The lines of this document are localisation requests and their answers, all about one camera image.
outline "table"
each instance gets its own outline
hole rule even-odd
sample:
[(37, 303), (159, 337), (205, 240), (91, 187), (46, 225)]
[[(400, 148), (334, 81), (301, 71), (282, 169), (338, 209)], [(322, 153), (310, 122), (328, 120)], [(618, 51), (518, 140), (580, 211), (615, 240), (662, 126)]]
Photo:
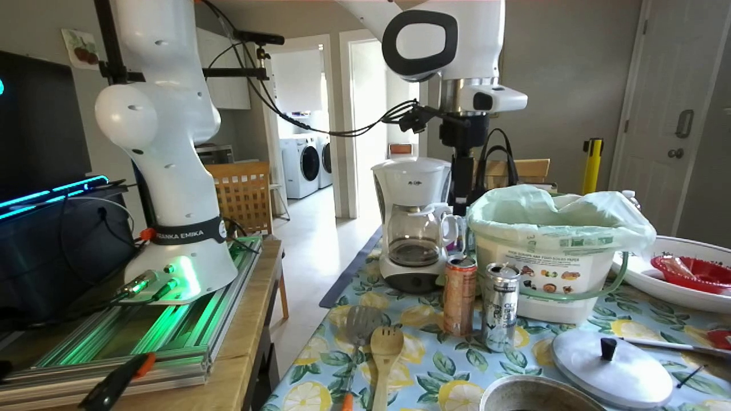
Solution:
[[(349, 307), (367, 305), (383, 312), (383, 320), (403, 324), (407, 342), (388, 379), (388, 410), (475, 410), (485, 389), (505, 376), (544, 376), (567, 382), (551, 358), (551, 342), (569, 324), (537, 322), (518, 317), (513, 350), (508, 355), (486, 352), (473, 338), (452, 338), (439, 332), (440, 292), (403, 296), (380, 280), (377, 261), (367, 261), (348, 287), (338, 307), (327, 314), (294, 365), (285, 373), (264, 411), (287, 410), (338, 410), (343, 397), (343, 376), (349, 365), (351, 345), (345, 338)], [(708, 345), (704, 332), (731, 326), (731, 320), (713, 314), (685, 312), (653, 299), (630, 287), (599, 299), (594, 316), (580, 324), (597, 333), (626, 338), (655, 338)], [(690, 378), (676, 389), (668, 410), (731, 410), (731, 368), (690, 355), (652, 352), (674, 379)], [(356, 365), (351, 390), (355, 410), (367, 410), (372, 362)]]
[(282, 242), (267, 237), (260, 259), (245, 288), (242, 303), (223, 337), (222, 350), (212, 364), (212, 376), (204, 387), (158, 390), (143, 395), (124, 395), (115, 410), (126, 411), (240, 411), (260, 410), (277, 387), (277, 358), (269, 342), (269, 316), (282, 276)]

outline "metal pot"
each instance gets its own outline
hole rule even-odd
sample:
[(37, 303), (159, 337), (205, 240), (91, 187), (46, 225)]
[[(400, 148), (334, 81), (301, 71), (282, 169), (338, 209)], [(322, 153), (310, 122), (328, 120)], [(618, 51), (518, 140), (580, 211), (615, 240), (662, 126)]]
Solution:
[(503, 378), (494, 382), (479, 400), (479, 411), (492, 410), (602, 411), (590, 395), (549, 378)]

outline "plastic bag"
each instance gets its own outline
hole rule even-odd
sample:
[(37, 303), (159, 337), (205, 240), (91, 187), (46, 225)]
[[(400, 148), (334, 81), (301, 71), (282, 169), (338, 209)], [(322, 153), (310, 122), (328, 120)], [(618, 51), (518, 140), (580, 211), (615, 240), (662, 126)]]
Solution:
[(645, 252), (655, 228), (618, 192), (560, 194), (533, 186), (499, 187), (468, 211), (477, 237), (537, 253)]

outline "white bowl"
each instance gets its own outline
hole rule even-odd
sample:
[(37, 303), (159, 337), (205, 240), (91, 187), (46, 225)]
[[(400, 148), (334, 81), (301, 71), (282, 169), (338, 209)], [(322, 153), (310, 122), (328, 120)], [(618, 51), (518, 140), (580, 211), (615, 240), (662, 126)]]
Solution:
[(662, 257), (662, 253), (692, 257), (692, 259), (713, 261), (731, 267), (731, 250), (695, 242), (685, 237), (657, 236), (652, 257), (630, 257), (628, 271), (626, 271), (626, 283), (630, 283), (632, 288), (652, 298), (657, 298), (662, 303), (679, 305), (685, 309), (695, 309), (695, 312), (710, 312), (710, 314), (727, 314), (727, 316), (731, 314), (731, 296), (701, 292), (701, 290), (692, 290), (692, 288), (684, 288), (665, 281), (661, 271), (655, 271), (649, 264), (653, 257)]

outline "dryer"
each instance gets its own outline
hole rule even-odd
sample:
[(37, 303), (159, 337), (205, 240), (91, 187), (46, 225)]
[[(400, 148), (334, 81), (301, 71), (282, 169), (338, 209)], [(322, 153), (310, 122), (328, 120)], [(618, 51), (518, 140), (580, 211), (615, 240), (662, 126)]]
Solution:
[(334, 163), (332, 163), (332, 147), (328, 147), (328, 138), (320, 136), (320, 189), (332, 187), (334, 186)]
[(282, 138), (282, 163), (287, 200), (296, 201), (320, 189), (320, 152), (312, 136)]

